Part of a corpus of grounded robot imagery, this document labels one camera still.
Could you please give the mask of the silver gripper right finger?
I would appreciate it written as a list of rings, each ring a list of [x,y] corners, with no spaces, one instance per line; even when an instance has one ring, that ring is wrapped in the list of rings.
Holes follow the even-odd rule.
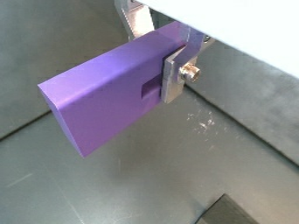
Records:
[[[165,103],[173,102],[183,93],[186,82],[195,82],[199,79],[202,70],[197,67],[198,57],[215,42],[215,38],[186,24],[179,26],[179,34],[183,45],[163,61],[162,100]]]

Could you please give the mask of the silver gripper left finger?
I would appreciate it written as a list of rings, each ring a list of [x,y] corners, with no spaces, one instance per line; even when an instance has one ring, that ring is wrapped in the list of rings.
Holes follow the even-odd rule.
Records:
[[[126,27],[129,40],[155,29],[150,8],[137,0],[115,0],[117,12]]]

